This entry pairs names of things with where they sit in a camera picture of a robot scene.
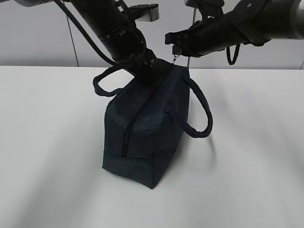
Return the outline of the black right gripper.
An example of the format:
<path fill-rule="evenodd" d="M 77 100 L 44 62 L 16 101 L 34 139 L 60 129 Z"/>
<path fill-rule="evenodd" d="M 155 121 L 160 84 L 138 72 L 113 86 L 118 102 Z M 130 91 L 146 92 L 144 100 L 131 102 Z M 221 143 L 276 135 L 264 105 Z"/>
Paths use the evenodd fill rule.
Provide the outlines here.
<path fill-rule="evenodd" d="M 224 50 L 225 20 L 196 21 L 191 27 L 165 35 L 165 44 L 173 44 L 172 53 L 186 57 L 202 57 Z"/>

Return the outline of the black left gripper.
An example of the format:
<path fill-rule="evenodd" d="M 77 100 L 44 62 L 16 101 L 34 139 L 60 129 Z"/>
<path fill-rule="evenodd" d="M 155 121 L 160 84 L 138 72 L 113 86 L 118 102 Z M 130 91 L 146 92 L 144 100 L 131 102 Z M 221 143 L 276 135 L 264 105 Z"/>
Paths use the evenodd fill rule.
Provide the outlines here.
<path fill-rule="evenodd" d="M 132 69 L 132 75 L 144 84 L 155 81 L 153 66 L 156 56 L 147 48 L 142 32 L 133 26 L 122 24 L 99 24 L 99 40 L 112 58 L 103 52 L 99 56 L 107 63 Z"/>

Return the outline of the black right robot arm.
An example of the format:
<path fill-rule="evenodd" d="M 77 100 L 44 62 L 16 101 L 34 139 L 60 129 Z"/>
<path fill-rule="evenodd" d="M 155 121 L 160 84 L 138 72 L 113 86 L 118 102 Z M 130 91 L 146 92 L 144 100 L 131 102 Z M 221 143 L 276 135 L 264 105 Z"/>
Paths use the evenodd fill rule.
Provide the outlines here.
<path fill-rule="evenodd" d="M 273 39 L 304 38 L 302 0 L 241 0 L 235 8 L 165 35 L 172 52 L 201 57 L 238 44 L 260 47 Z"/>

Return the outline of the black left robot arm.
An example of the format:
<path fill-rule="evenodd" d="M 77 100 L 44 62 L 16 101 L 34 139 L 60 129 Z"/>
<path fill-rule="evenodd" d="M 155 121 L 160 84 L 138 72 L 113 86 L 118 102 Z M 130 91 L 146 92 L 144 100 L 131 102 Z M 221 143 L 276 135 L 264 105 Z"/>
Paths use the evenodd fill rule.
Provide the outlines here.
<path fill-rule="evenodd" d="M 106 63 L 124 69 L 142 83 L 155 80 L 156 56 L 147 48 L 143 33 L 122 0 L 72 0 L 71 4 L 101 41 L 107 57 L 91 39 L 83 26 L 62 0 L 54 2 L 76 26 L 96 54 Z"/>

